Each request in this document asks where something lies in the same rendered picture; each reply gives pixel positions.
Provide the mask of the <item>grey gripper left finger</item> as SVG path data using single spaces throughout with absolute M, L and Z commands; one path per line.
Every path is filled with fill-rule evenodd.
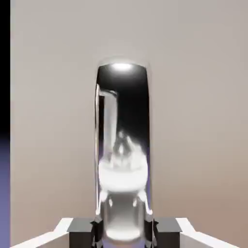
M 53 231 L 10 248 L 102 248 L 102 219 L 62 218 Z

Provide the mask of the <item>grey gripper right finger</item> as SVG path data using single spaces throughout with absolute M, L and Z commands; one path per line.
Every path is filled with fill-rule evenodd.
M 240 248 L 194 229 L 186 217 L 146 221 L 146 248 Z

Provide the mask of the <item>curved shiny metal handle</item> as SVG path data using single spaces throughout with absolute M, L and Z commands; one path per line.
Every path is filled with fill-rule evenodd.
M 112 57 L 97 68 L 95 248 L 155 248 L 147 67 Z

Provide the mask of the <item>beige cabinet door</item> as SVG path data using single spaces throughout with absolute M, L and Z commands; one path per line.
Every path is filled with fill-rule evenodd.
M 248 248 L 248 0 L 11 0 L 11 245 L 94 214 L 94 88 L 147 62 L 153 211 Z

